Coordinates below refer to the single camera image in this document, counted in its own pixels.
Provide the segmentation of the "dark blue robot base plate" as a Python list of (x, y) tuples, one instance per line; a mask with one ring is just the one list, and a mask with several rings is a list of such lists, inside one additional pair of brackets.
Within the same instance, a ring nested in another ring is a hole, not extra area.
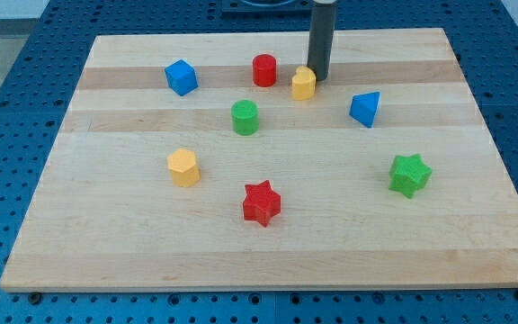
[(311, 0), (219, 0), (223, 16), (310, 13)]

